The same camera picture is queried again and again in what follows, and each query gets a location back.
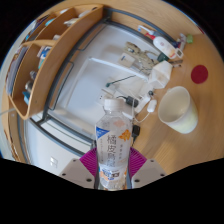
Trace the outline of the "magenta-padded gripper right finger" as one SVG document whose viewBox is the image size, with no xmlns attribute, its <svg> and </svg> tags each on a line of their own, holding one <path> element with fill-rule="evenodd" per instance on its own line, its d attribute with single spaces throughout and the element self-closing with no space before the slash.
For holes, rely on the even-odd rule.
<svg viewBox="0 0 224 224">
<path fill-rule="evenodd" d="M 143 187 L 165 176 L 166 172 L 155 159 L 146 159 L 136 149 L 130 149 L 127 173 L 128 189 Z"/>
</svg>

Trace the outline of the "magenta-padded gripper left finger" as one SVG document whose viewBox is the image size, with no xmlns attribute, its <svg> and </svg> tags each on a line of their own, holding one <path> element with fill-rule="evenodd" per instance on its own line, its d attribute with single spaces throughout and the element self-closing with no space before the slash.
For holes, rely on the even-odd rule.
<svg viewBox="0 0 224 224">
<path fill-rule="evenodd" d="M 60 177 L 83 188 L 97 189 L 99 186 L 97 149 L 91 149 L 80 159 L 72 159 L 60 173 Z"/>
</svg>

